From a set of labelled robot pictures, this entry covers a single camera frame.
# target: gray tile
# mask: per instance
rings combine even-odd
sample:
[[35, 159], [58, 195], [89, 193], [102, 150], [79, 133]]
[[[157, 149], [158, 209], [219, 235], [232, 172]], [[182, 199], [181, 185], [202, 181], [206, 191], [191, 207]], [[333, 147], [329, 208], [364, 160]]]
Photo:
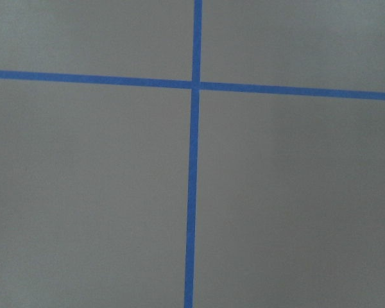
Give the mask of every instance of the gray tile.
[[193, 2], [0, 0], [0, 69], [191, 79]]
[[385, 91], [385, 1], [203, 2], [202, 80]]
[[189, 91], [0, 81], [0, 308], [181, 307]]
[[385, 307], [385, 102], [201, 94], [195, 307]]

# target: blue stripe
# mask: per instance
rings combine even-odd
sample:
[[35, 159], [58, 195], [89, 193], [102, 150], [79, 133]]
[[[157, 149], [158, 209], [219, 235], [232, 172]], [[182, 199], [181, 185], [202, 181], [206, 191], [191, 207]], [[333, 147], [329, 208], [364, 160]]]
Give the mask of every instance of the blue stripe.
[[77, 74], [57, 74], [57, 73], [34, 73], [19, 71], [0, 71], [0, 79], [14, 80], [36, 80], [36, 81], [56, 81], [73, 83], [95, 83], [103, 85], [134, 85], [140, 87], [159, 87], [191, 89], [191, 81], [183, 80], [164, 80], [149, 78], [130, 78], [115, 76], [96, 76], [96, 75], [77, 75]]
[[192, 42], [192, 89], [190, 113], [190, 152], [188, 166], [187, 237], [185, 241], [184, 308], [193, 308], [195, 221], [197, 195], [198, 125], [200, 118], [201, 18], [202, 0], [194, 0]]
[[276, 85], [245, 85], [238, 83], [201, 82], [201, 90], [247, 92], [247, 93], [269, 93], [303, 96], [323, 96], [329, 98], [359, 98], [378, 99], [385, 101], [385, 92], [366, 92], [336, 89], [314, 89], [298, 87], [279, 87]]

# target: gray floor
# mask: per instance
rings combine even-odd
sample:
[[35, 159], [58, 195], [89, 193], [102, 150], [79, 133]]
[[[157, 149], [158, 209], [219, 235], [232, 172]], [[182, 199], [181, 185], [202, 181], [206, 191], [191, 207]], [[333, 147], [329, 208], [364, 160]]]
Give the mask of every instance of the gray floor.
[[[190, 80], [193, 1], [0, 0], [0, 70]], [[203, 0], [201, 80], [385, 92], [385, 1]], [[190, 91], [0, 80], [0, 308], [182, 307]], [[385, 308], [385, 101], [201, 91], [196, 308]]]

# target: horizontal blue line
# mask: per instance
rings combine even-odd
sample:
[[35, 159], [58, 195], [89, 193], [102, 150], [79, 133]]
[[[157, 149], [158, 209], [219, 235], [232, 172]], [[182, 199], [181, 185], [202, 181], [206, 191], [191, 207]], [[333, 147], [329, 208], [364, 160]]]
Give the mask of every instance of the horizontal blue line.
[[302, 95], [302, 96], [323, 96], [323, 97], [330, 97], [330, 98], [379, 99], [379, 100], [385, 101], [385, 92], [280, 87], [277, 85], [246, 85], [246, 84], [238, 84], [238, 83], [218, 83], [218, 82], [201, 82], [200, 85], [201, 85], [200, 87], [201, 90]]
[[19, 71], [0, 71], [0, 79], [95, 83], [103, 85], [134, 85], [139, 87], [159, 87], [176, 89], [191, 89], [192, 85], [191, 81], [183, 80], [164, 80], [57, 73], [34, 73]]

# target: blue tape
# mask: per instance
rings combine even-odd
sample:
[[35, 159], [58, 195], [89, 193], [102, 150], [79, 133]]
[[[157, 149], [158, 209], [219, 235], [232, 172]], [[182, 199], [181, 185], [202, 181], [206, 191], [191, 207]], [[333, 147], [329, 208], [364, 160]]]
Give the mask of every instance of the blue tape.
[[176, 89], [191, 89], [192, 87], [191, 81], [183, 81], [183, 80], [164, 80], [164, 79], [149, 79], [149, 78], [130, 78], [130, 77], [57, 74], [57, 73], [34, 73], [34, 72], [19, 72], [19, 71], [0, 71], [0, 79], [95, 83], [95, 84], [103, 84], [103, 85], [133, 85], [133, 86], [139, 86], [139, 87], [159, 87], [159, 88], [176, 88]]
[[247, 93], [268, 93], [301, 96], [322, 96], [329, 98], [358, 98], [378, 99], [385, 101], [385, 92], [366, 92], [336, 89], [314, 89], [298, 87], [279, 87], [276, 85], [245, 85], [238, 83], [201, 82], [201, 90], [247, 92]]
[[202, 0], [194, 0], [194, 37], [192, 42], [192, 88], [190, 111], [190, 150], [188, 166], [187, 237], [185, 241], [184, 308], [193, 308], [194, 297], [198, 125], [200, 119], [202, 6]]

